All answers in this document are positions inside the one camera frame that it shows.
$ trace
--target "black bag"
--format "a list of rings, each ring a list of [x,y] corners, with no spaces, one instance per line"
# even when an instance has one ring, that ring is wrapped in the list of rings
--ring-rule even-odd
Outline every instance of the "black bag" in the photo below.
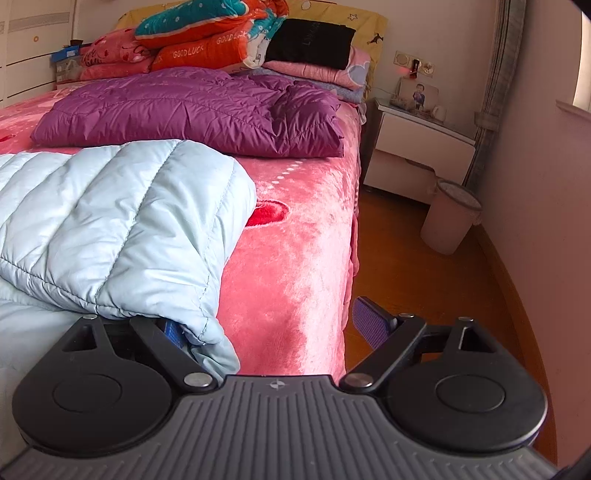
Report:
[[[354,35],[355,30],[344,25],[287,18],[269,43],[265,59],[344,70]]]

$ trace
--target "ribbed gray surface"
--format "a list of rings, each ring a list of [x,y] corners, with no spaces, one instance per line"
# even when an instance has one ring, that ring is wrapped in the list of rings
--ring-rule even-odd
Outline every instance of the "ribbed gray surface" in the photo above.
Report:
[[[142,445],[110,457],[28,450],[3,480],[545,480],[555,469],[528,449],[486,459],[432,452],[402,435],[370,397],[328,377],[230,377],[184,397]]]
[[[19,30],[26,30],[27,28],[68,23],[69,21],[69,12],[59,12],[56,14],[33,15],[32,17],[15,18],[14,20],[10,20],[10,22],[8,22],[8,33],[17,32]]]

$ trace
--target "trash can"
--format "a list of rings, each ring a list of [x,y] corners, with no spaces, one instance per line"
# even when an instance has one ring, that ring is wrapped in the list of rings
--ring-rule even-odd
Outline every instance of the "trash can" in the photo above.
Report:
[[[470,227],[480,223],[481,211],[481,203],[470,191],[453,181],[438,180],[421,238],[436,252],[451,255]]]

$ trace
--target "white cup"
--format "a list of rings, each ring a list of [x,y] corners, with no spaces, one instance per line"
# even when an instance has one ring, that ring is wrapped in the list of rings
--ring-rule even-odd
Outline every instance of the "white cup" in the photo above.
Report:
[[[432,117],[435,120],[439,120],[440,122],[445,121],[446,113],[447,113],[447,111],[446,111],[445,107],[441,106],[441,105],[436,105],[435,107],[433,107],[433,110],[431,111]]]

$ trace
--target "wall switch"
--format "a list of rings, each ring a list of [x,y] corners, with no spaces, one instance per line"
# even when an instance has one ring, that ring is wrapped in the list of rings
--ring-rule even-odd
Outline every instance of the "wall switch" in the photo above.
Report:
[[[433,77],[433,72],[435,72],[435,65],[430,61],[425,61],[416,57],[415,55],[409,55],[408,53],[403,53],[401,51],[397,51],[396,55],[394,56],[394,63],[396,65],[400,65],[401,67],[412,68],[413,61],[418,60],[420,61],[420,65],[418,67],[418,72],[422,75],[427,77]]]

